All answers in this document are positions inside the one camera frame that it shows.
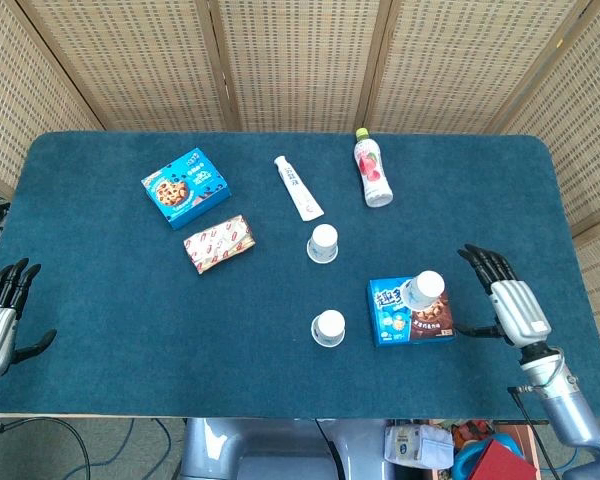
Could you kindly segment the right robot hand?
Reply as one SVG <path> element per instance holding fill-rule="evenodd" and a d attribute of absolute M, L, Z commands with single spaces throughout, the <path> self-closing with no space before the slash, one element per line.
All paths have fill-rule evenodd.
<path fill-rule="evenodd" d="M 465 244 L 458 254 L 473 268 L 496 315 L 495 324 L 470 327 L 454 324 L 455 330 L 474 338 L 503 338 L 518 349 L 545 344 L 551 326 L 530 287 L 518 278 L 501 254 Z"/>

